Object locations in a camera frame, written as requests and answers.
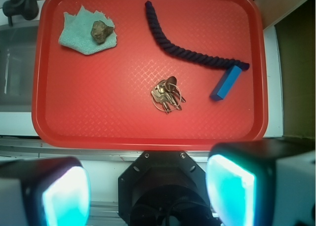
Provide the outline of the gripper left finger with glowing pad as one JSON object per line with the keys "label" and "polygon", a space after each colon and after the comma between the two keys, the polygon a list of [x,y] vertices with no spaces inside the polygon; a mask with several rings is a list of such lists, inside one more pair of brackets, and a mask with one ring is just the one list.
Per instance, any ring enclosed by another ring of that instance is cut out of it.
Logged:
{"label": "gripper left finger with glowing pad", "polygon": [[75,157],[0,163],[2,226],[84,226],[90,201],[88,172]]}

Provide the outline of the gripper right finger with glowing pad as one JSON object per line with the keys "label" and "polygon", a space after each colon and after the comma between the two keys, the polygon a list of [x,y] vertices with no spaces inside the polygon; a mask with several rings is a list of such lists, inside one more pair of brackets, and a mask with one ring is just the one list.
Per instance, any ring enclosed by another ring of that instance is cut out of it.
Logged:
{"label": "gripper right finger with glowing pad", "polygon": [[316,143],[262,139],[216,144],[205,177],[212,208],[226,226],[313,226]]}

